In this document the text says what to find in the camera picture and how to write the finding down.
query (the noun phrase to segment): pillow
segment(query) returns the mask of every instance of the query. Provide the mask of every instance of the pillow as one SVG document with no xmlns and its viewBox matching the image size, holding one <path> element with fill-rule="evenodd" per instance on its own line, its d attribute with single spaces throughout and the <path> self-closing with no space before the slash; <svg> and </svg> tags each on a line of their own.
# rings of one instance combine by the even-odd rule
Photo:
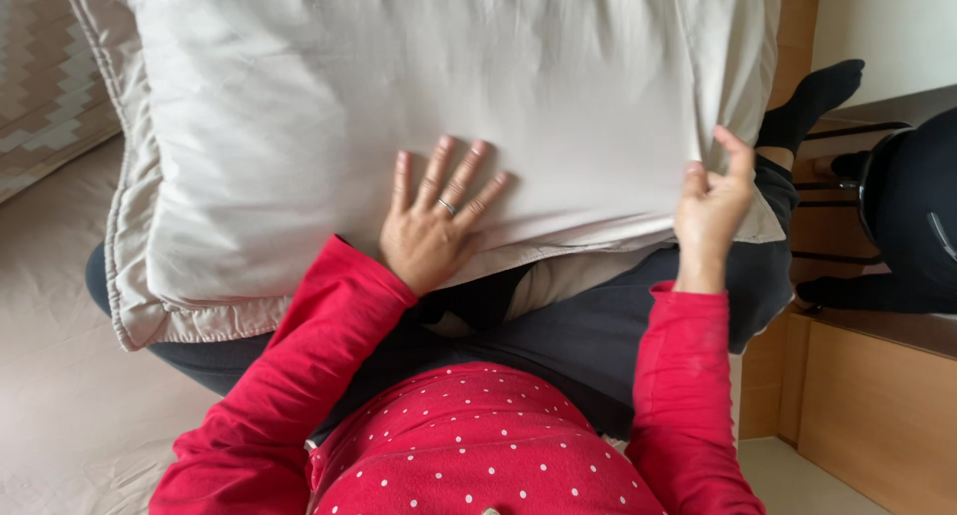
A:
<svg viewBox="0 0 957 515">
<path fill-rule="evenodd" d="M 756 138 L 778 0 L 73 1 L 126 131 L 105 250 L 136 350 L 274 329 L 330 234 L 375 252 L 395 151 L 443 133 L 517 178 L 449 284 L 667 238 L 712 125 Z M 755 199 L 742 238 L 783 238 Z"/>
</svg>

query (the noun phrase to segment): dark pants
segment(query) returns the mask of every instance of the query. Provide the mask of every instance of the dark pants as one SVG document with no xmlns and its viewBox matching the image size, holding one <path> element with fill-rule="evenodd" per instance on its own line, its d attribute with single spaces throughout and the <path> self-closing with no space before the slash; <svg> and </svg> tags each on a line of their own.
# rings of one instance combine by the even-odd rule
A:
<svg viewBox="0 0 957 515">
<path fill-rule="evenodd" d="M 857 178 L 867 158 L 843 155 L 831 170 Z M 838 309 L 957 313 L 957 108 L 922 124 L 889 158 L 872 233 L 892 273 L 820 277 L 797 294 Z"/>
<path fill-rule="evenodd" d="M 798 197 L 791 174 L 759 158 L 755 183 L 787 230 Z M 537 375 L 560 389 L 597 431 L 628 438 L 634 410 L 632 386 L 638 344 L 648 327 L 653 298 L 649 289 L 674 279 L 678 250 L 659 250 L 628 272 L 580 294 L 492 326 L 475 336 L 446 338 L 423 328 L 407 312 L 363 362 L 342 399 L 319 425 L 313 440 L 321 442 L 343 418 L 377 393 L 413 375 L 463 362 L 494 362 Z M 765 244 L 735 243 L 728 255 L 727 288 L 730 299 L 730 350 L 744 351 L 748 340 L 761 331 L 791 300 L 788 279 L 791 252 L 788 241 Z M 510 298 L 524 271 L 490 276 L 447 303 L 473 326 L 489 322 L 489 315 L 474 311 L 474 304 L 500 320 L 501 297 Z M 90 257 L 87 285 L 94 300 L 109 312 L 102 249 Z M 426 309 L 434 308 L 426 301 Z M 471 304 L 473 311 L 461 306 Z M 219 394 L 232 388 L 246 368 L 265 349 L 272 334 L 222 343 L 154 343 L 147 347 L 203 386 Z"/>
</svg>

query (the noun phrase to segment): silver ring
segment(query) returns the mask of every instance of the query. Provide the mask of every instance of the silver ring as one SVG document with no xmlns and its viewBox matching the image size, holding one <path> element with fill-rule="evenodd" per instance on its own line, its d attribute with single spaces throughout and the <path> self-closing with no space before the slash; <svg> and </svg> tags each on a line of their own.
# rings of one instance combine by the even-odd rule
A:
<svg viewBox="0 0 957 515">
<path fill-rule="evenodd" d="M 442 201 L 441 199 L 438 200 L 438 203 L 448 208 L 449 214 L 451 214 L 452 216 L 456 215 L 456 208 L 454 206 Z"/>
</svg>

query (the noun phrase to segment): black chair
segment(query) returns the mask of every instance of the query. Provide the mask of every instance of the black chair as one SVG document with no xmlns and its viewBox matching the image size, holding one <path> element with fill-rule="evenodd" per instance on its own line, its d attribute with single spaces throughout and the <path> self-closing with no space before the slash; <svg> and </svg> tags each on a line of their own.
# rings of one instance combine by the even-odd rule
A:
<svg viewBox="0 0 957 515">
<path fill-rule="evenodd" d="M 877 145 L 871 149 L 867 161 L 863 166 L 860 177 L 857 180 L 840 180 L 837 182 L 797 182 L 797 190 L 856 190 L 857 199 L 854 201 L 802 201 L 798 203 L 798 208 L 820 208 L 833 206 L 855 206 L 857 215 L 860 219 L 860 225 L 864 229 L 871 244 L 875 244 L 873 229 L 875 216 L 880 204 L 880 194 L 884 189 L 887 178 L 887 170 L 895 153 L 901 147 L 901 144 L 914 131 L 914 127 L 906 122 L 882 122 L 880 124 L 869 124 L 867 126 L 857 126 L 855 128 L 844 128 L 841 130 L 831 130 L 830 132 L 818 132 L 810 134 L 804 141 L 823 140 L 828 138 L 841 138 L 844 136 L 853 136 L 856 134 L 866 134 L 868 132 L 881 132 L 893 130 L 891 134 L 884 137 Z M 802 259 L 814 259 L 822 261 L 834 261 L 839 263 L 850 263 L 859 265 L 876 265 L 883 262 L 880 254 L 873 257 L 855 257 L 849 255 L 834 255 L 831 253 L 815 252 L 794 252 L 792 256 Z"/>
</svg>

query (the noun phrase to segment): hand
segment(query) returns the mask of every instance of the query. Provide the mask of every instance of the hand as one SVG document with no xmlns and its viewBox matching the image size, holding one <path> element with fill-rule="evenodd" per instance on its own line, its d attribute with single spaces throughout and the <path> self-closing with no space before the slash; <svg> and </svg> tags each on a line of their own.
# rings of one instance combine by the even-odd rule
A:
<svg viewBox="0 0 957 515">
<path fill-rule="evenodd" d="M 379 238 L 380 261 L 404 281 L 416 297 L 422 297 L 452 277 L 479 250 L 479 238 L 471 230 L 508 181 L 506 173 L 498 173 L 471 203 L 453 215 L 438 200 L 451 206 L 460 205 L 488 148 L 483 141 L 473 142 L 472 150 L 439 195 L 455 145 L 455 139 L 449 136 L 439 140 L 412 206 L 409 205 L 412 156 L 402 151 L 395 164 L 392 208 Z"/>
<path fill-rule="evenodd" d="M 678 292 L 724 289 L 727 252 L 753 197 L 754 151 L 724 126 L 715 126 L 714 136 L 729 154 L 727 174 L 705 172 L 701 162 L 688 163 L 675 220 L 681 246 Z"/>
</svg>

